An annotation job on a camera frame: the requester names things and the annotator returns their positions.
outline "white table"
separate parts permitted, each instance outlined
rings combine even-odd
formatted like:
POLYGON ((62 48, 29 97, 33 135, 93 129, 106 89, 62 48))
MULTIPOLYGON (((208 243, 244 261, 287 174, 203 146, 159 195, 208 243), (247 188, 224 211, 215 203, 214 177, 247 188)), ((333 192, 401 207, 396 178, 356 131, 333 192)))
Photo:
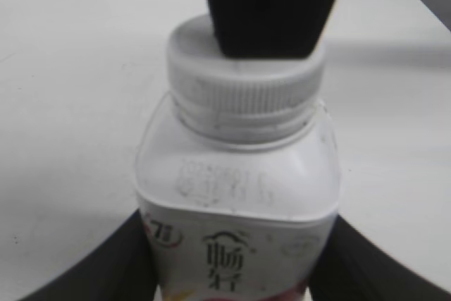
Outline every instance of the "white table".
MULTIPOLYGON (((205 0, 0 0, 0 301, 79 262, 135 210, 135 148, 170 30, 205 0)), ((323 97, 342 214, 451 291, 451 34, 419 0, 339 0, 323 97)))

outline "bottle label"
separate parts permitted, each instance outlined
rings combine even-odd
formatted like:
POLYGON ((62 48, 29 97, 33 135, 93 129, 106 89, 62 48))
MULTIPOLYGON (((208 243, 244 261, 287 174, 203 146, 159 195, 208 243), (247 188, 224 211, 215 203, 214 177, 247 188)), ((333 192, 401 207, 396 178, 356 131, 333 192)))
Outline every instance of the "bottle label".
POLYGON ((333 226, 170 211, 141 200, 164 301, 298 301, 333 226))

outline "black object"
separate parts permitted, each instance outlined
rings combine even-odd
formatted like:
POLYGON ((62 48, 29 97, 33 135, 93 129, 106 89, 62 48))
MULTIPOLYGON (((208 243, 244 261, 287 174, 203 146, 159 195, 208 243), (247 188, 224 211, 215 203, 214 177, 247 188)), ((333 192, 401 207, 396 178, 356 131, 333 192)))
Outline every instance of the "black object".
POLYGON ((451 301, 369 242, 341 217, 310 279, 314 301, 451 301))
POLYGON ((88 257, 22 301, 152 301, 156 284, 136 212, 88 257))
POLYGON ((233 58, 305 58, 335 0, 208 0, 216 37, 233 58))
MULTIPOLYGON (((134 213, 77 266, 22 301, 152 301, 157 277, 134 213)), ((310 280, 314 301, 451 301, 384 254, 341 217, 310 280)))

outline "white bottle cap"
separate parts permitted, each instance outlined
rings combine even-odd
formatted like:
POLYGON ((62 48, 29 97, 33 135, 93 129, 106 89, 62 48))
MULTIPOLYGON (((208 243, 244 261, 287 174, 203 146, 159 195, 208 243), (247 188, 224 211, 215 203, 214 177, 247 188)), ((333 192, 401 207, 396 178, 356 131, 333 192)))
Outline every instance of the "white bottle cap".
POLYGON ((182 122, 240 144, 279 140, 306 125, 324 66, 321 46, 307 59, 230 59, 219 49, 209 16, 175 29, 167 57, 182 122))

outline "plastic bottle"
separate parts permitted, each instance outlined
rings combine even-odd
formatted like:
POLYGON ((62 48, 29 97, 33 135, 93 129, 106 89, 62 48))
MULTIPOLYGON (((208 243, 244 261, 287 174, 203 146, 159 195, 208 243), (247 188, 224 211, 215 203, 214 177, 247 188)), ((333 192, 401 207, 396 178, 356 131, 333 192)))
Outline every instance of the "plastic bottle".
POLYGON ((202 16, 173 32, 167 54, 170 94, 136 163, 164 300, 301 300, 340 196, 317 97, 323 49, 228 59, 202 16))

